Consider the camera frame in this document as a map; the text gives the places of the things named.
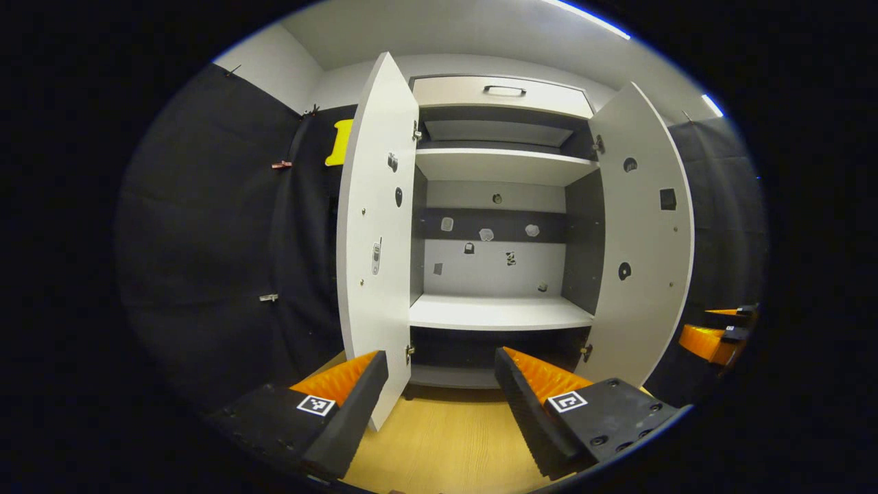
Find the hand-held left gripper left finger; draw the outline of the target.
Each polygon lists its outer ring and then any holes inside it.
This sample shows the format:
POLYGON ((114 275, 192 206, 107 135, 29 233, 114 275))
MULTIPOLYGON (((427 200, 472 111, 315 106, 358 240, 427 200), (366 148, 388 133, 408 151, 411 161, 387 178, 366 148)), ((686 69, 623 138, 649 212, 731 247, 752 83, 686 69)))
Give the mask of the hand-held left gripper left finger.
POLYGON ((206 415, 244 452, 285 474, 344 478, 388 379, 371 351, 292 386, 263 384, 206 415))

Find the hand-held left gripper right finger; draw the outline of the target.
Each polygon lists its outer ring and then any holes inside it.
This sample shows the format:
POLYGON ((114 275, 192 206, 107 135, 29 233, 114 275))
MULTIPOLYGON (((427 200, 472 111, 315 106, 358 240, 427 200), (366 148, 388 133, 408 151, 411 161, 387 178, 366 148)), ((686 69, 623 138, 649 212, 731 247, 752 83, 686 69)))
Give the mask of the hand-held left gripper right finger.
POLYGON ((496 349, 493 370, 537 469, 551 480, 627 456, 692 409, 623 379, 589 381, 505 346, 496 349))

